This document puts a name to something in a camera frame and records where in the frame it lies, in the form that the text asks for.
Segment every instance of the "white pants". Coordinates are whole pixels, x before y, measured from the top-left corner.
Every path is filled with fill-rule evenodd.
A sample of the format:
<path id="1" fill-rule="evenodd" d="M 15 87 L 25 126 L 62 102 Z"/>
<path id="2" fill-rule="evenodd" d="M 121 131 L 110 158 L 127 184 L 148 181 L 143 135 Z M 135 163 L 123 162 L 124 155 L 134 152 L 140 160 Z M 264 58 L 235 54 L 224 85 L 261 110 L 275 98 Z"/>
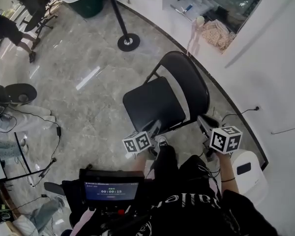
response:
<path id="1" fill-rule="evenodd" d="M 30 106 L 30 105 L 24 105 L 20 107 L 11 107 L 11 108 L 22 111 L 24 113 L 31 113 L 33 115 L 40 116 L 45 120 L 50 119 L 51 111 L 45 108 Z M 22 131 L 27 131 L 31 128 L 50 127 L 52 125 L 52 123 L 49 121 L 44 121 L 39 117 L 17 112 L 11 108 L 10 107 L 6 108 L 6 110 L 4 111 L 6 115 L 3 114 L 0 118 L 1 132 L 7 132 L 10 129 L 12 129 L 11 132 L 22 132 Z M 17 120 L 16 125 L 15 125 L 16 120 L 14 118 L 10 119 L 8 115 L 16 118 Z"/>

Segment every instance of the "small screen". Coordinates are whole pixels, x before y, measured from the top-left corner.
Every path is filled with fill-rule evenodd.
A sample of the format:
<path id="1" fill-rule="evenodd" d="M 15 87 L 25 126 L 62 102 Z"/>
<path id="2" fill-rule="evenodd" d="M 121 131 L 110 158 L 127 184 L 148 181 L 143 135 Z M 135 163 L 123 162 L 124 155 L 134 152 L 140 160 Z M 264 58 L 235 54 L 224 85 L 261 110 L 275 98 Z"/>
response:
<path id="1" fill-rule="evenodd" d="M 237 167 L 237 175 L 244 174 L 250 170 L 251 170 L 251 163 L 246 163 L 244 165 Z"/>
<path id="2" fill-rule="evenodd" d="M 133 200 L 138 185 L 139 183 L 84 183 L 87 200 L 95 201 Z"/>

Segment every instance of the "round pole base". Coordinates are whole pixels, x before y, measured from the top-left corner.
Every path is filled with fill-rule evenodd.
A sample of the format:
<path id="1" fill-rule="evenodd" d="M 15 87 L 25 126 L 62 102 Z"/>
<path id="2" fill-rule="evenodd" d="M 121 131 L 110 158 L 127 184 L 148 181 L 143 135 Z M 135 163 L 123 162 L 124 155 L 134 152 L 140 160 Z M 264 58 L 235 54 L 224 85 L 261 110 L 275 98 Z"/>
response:
<path id="1" fill-rule="evenodd" d="M 133 34 L 133 33 L 128 33 L 128 37 L 130 39 L 129 43 L 126 41 L 125 36 L 122 36 L 118 40 L 117 45 L 118 45 L 119 49 L 122 50 L 123 52 L 131 52 L 134 49 L 136 49 L 140 44 L 140 38 L 138 35 Z"/>

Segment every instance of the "black bracelet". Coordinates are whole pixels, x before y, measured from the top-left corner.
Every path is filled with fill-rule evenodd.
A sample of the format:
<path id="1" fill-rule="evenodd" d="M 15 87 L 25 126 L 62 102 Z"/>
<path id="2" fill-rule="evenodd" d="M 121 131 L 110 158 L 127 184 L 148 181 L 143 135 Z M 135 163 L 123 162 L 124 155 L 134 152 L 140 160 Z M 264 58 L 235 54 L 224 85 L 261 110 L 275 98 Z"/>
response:
<path id="1" fill-rule="evenodd" d="M 225 183 L 225 182 L 233 181 L 233 180 L 235 180 L 235 179 L 236 179 L 236 177 L 235 177 L 235 178 L 232 178 L 232 179 L 230 179 L 230 180 L 221 181 L 221 183 Z"/>

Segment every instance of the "marble floor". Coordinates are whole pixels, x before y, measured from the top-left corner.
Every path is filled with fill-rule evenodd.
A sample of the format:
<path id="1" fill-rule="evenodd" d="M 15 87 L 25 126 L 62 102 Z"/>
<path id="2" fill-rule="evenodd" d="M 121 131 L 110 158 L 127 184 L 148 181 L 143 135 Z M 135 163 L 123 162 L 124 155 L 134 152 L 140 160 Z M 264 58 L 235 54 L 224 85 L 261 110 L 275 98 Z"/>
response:
<path id="1" fill-rule="evenodd" d="M 50 22 L 54 29 L 45 29 L 41 35 L 34 64 L 29 63 L 25 51 L 8 46 L 9 42 L 4 41 L 0 50 L 0 83 L 4 86 L 12 83 L 33 85 L 38 95 L 32 104 L 50 109 L 62 128 L 60 144 L 54 155 L 57 162 L 40 184 L 32 188 L 26 177 L 9 182 L 13 184 L 9 193 L 16 206 L 46 193 L 45 181 L 61 183 L 62 180 L 77 179 L 79 169 L 89 163 L 102 170 L 127 170 L 133 163 L 133 158 L 126 159 L 121 143 L 134 130 L 122 97 L 143 83 L 165 53 L 178 50 L 178 47 L 132 12 L 122 7 L 120 11 L 128 31 L 141 39 L 139 48 L 130 53 L 117 48 L 121 30 L 107 1 L 103 11 L 88 20 L 62 5 L 59 17 Z M 77 90 L 77 85 L 95 69 L 98 73 Z M 219 120 L 225 114 L 234 113 L 212 81 L 200 72 L 211 96 L 208 113 L 214 113 Z M 160 73 L 169 79 L 184 110 L 188 111 L 177 82 L 164 69 Z M 263 163 L 256 144 L 239 118 L 228 117 L 227 123 L 243 131 L 241 147 L 255 152 Z M 24 135 L 29 146 L 26 158 L 31 170 L 45 167 L 58 143 L 56 127 L 18 133 L 19 138 Z M 0 137 L 13 139 L 13 134 Z M 204 136 L 196 123 L 173 131 L 168 137 L 179 154 L 179 164 L 192 154 L 202 153 Z M 14 159 L 7 162 L 6 167 L 9 177 L 24 173 Z M 39 180 L 37 175 L 32 178 L 34 183 Z M 41 198 L 20 208 L 20 211 L 30 212 L 45 201 Z M 70 228 L 69 214 L 69 210 L 64 209 L 54 215 L 54 233 L 60 235 Z M 61 218 L 64 222 L 56 225 Z"/>

